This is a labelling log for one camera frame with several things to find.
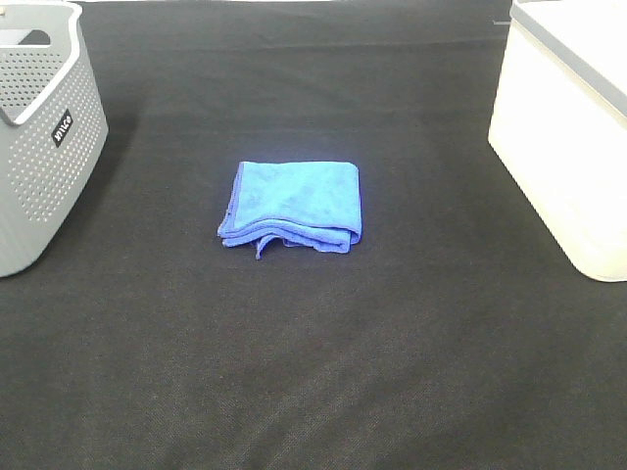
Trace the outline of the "blue microfiber towel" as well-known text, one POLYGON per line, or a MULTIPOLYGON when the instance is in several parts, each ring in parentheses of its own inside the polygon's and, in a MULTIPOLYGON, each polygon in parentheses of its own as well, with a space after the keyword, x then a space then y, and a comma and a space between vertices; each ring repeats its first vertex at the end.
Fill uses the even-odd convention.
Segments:
POLYGON ((273 240, 346 254, 362 239, 359 169, 345 162, 242 162, 217 235, 225 247, 254 244, 257 259, 273 240))

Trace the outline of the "white storage box grey rim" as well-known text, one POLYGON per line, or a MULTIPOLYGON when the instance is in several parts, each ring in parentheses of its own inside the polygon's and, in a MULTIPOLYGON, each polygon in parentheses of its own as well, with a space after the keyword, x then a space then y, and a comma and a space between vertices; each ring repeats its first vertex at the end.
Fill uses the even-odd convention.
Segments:
POLYGON ((624 2, 512 3, 488 140, 574 267, 624 281, 624 2))

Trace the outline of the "grey perforated plastic basket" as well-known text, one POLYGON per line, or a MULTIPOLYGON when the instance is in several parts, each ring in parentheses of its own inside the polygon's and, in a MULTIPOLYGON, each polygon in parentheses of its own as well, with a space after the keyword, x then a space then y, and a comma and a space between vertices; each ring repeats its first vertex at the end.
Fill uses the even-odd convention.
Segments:
POLYGON ((79 19, 68 1, 4 1, 2 31, 46 44, 1 47, 1 274, 29 268, 79 198, 109 132, 79 19))

